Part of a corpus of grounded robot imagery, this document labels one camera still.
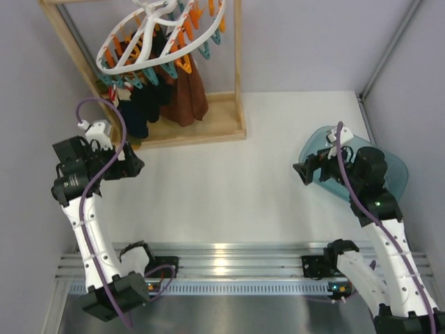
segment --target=gray floor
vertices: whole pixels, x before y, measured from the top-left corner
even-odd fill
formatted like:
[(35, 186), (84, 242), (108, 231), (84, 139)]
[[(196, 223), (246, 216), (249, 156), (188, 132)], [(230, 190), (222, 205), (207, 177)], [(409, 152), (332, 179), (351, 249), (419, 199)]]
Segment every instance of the gray floor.
[(167, 296), (132, 312), (134, 330), (97, 320), (70, 296), (58, 334), (374, 334), (359, 296), (331, 305), (295, 296)]

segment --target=drying rack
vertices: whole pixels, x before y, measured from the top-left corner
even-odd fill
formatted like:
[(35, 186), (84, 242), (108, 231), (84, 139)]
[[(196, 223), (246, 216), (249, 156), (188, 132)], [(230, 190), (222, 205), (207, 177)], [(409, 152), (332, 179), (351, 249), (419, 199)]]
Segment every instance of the drying rack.
[[(100, 86), (97, 85), (98, 77), (87, 61), (82, 48), (79, 46), (58, 7), (68, 3), (93, 1), (104, 3), (109, 0), (38, 0), (38, 3), (93, 95), (95, 97), (108, 98), (108, 93), (104, 93)], [(246, 138), (245, 118), (241, 104), (241, 0), (233, 0), (232, 3), (235, 49), (234, 90), (207, 94), (209, 111), (202, 122), (197, 121), (187, 127), (181, 127), (176, 123), (161, 118), (158, 122), (150, 124), (150, 135), (140, 142), (141, 148), (237, 141)], [(113, 126), (111, 132), (112, 142), (120, 142), (121, 128), (119, 120), (107, 106), (101, 104), (101, 107)]]

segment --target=cable connector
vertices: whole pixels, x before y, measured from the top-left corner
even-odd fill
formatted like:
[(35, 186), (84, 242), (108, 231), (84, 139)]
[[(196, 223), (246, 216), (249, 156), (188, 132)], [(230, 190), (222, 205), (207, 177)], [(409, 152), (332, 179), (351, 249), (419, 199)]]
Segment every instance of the cable connector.
[(90, 123), (86, 120), (82, 120), (81, 122), (77, 123), (77, 126), (82, 129), (83, 131), (86, 131), (90, 127)]

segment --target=wooden board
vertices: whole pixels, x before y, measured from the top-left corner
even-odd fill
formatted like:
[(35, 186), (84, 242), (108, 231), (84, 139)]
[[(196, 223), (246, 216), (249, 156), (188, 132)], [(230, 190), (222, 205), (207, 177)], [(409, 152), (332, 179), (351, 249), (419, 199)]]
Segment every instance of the wooden board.
[[(209, 111), (202, 121), (181, 127), (175, 122), (161, 118), (148, 123), (149, 137), (142, 141), (140, 148), (192, 145), (236, 141), (246, 138), (244, 114), (237, 110), (235, 93), (208, 94)], [(113, 142), (118, 144), (120, 135), (114, 131)]]

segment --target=white wall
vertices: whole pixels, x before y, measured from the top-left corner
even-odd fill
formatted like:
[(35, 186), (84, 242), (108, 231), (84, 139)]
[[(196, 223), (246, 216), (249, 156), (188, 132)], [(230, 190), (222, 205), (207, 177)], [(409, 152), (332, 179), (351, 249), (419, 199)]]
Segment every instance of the white wall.
[(0, 324), (35, 334), (74, 245), (50, 192), (51, 145), (77, 134), (74, 107), (90, 93), (36, 1), (0, 1), (0, 21)]
[(402, 199), (408, 237), (445, 283), (445, 1), (426, 1), (367, 105), (376, 140), (408, 166)]
[[(234, 87), (232, 1), (221, 46), (210, 43), (210, 61), (195, 57), (208, 91)], [(361, 92), (409, 4), (243, 0), (243, 91)], [(131, 0), (110, 0), (67, 8), (95, 58), (111, 29), (137, 7)]]

